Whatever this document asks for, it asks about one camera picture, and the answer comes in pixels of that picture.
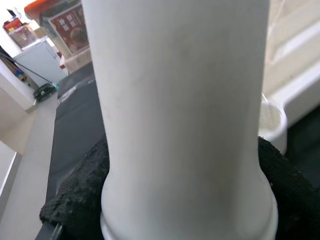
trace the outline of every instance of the white plastic tube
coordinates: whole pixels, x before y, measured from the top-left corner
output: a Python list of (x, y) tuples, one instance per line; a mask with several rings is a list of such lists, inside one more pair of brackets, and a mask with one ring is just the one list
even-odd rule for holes
[(258, 161), (268, 0), (83, 0), (110, 240), (271, 240)]

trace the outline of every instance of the red poster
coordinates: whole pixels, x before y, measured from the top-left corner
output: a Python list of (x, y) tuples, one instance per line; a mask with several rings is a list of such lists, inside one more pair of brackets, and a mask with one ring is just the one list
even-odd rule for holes
[(52, 17), (49, 22), (62, 38), (71, 54), (79, 52), (89, 45), (81, 4)]

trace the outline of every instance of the gray floor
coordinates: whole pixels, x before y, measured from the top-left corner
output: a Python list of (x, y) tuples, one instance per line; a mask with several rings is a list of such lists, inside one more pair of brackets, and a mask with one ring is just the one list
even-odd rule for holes
[(57, 94), (39, 104), (0, 222), (0, 240), (34, 240), (46, 199)]

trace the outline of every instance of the orange container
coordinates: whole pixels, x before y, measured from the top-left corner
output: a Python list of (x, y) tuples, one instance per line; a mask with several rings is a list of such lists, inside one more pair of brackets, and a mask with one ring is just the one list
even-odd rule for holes
[(37, 0), (24, 12), (39, 24), (65, 58), (89, 47), (80, 0)]

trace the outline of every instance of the white pipe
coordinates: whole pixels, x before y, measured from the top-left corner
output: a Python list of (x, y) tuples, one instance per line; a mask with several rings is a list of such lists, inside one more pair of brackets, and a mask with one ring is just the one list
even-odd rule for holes
[(108, 239), (274, 239), (257, 152), (268, 3), (82, 0)]

